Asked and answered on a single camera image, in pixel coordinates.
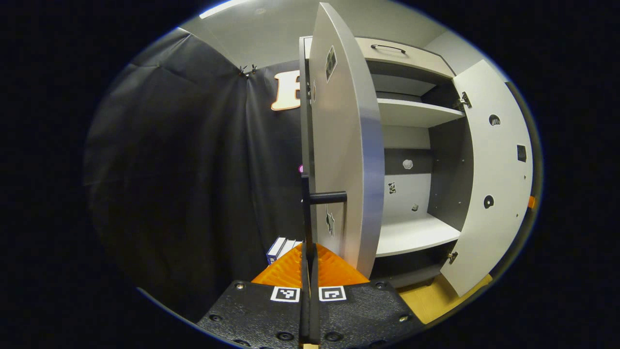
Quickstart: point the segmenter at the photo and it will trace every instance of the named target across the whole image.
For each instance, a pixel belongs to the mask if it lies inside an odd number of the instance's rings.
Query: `drawer handle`
[[[403,53],[403,54],[405,54],[405,53],[406,53],[406,52],[405,52],[405,50],[403,50],[402,48],[398,48],[398,47],[394,47],[394,46],[386,46],[386,45],[377,45],[377,44],[374,44],[374,45],[370,45],[370,48],[374,48],[374,49],[376,50],[376,49],[377,49],[377,46],[394,48],[394,49],[396,49],[396,50],[400,50],[400,51],[401,51],[401,53]]]

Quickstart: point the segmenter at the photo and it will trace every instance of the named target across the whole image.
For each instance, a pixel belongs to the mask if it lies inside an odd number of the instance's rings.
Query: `black curtain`
[[[234,279],[302,239],[299,109],[273,112],[275,73],[246,77],[175,29],[108,89],[89,131],[84,184],[108,253],[136,286],[198,321]]]

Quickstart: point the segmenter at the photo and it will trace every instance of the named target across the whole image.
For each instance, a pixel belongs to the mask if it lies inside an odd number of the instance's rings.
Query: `white cabinet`
[[[366,277],[375,258],[448,246],[453,261],[441,252],[420,270],[470,290],[508,249],[531,191],[511,92],[485,61],[455,76],[432,52],[355,38],[324,3],[299,42],[304,168],[315,192],[348,195],[316,207],[316,241]]]

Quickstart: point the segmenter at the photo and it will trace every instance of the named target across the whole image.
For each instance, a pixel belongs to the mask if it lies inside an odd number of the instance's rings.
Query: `door hinge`
[[[463,91],[463,96],[456,100],[452,107],[458,108],[460,111],[465,112],[465,107],[463,104],[467,105],[468,108],[471,108],[471,102],[469,101],[469,97],[467,97],[467,92]]]
[[[454,263],[454,260],[459,255],[458,252],[452,252],[448,254],[448,258],[450,258],[450,264]]]

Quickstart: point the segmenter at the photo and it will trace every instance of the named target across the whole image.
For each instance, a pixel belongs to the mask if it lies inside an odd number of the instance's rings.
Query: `open cabinet door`
[[[469,210],[453,249],[456,258],[441,273],[459,296],[499,262],[528,208],[533,160],[529,132],[512,93],[482,60],[453,78],[464,106],[474,149]]]
[[[314,183],[346,191],[346,204],[316,207],[317,243],[369,277],[383,213],[383,135],[368,65],[351,30],[321,2],[308,60]]]

